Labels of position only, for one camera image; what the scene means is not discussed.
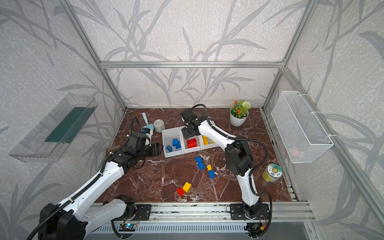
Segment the long red lego brick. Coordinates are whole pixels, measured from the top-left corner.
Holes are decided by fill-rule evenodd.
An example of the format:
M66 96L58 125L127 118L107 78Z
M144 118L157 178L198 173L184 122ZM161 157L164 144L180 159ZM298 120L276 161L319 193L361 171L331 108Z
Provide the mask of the long red lego brick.
M190 139L190 140L187 140L187 148L195 148L197 147L198 143L197 143L197 139Z

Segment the yellow lego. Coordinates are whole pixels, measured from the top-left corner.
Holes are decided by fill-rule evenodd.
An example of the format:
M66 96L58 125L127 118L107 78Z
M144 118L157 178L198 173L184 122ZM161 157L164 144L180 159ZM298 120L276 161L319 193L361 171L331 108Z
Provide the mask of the yellow lego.
M208 138L206 136L202 136L204 145L208 145Z

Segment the blue lego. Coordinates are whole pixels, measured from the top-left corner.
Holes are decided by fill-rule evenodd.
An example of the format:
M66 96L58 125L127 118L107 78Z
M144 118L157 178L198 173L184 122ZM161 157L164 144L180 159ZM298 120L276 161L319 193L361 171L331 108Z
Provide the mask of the blue lego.
M173 144L173 147L176 148L177 150L182 148L179 139L173 139L172 144Z

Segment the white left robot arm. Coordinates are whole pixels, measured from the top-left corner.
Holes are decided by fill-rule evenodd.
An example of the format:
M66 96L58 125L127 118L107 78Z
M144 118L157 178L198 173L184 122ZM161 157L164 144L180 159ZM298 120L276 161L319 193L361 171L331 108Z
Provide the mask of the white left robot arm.
M135 201L124 195L96 210L90 211L89 208L139 161L158 157L162 151L163 145L152 143L149 135L130 134L122 146L104 159L101 169L83 186L58 204L47 204L41 210L39 225L28 239L37 236L40 240L82 240L105 222L116 218L135 218L138 213Z

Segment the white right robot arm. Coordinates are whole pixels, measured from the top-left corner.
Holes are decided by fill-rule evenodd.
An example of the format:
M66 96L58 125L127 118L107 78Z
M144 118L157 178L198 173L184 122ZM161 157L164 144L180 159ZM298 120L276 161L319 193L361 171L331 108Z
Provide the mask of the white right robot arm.
M226 166L239 182L244 210L248 211L248 215L256 213L262 201L256 189L252 173L254 158L247 141L221 130L207 115L197 116L191 108L184 110L181 117L185 124L182 133L186 139L203 135L213 140L225 152Z

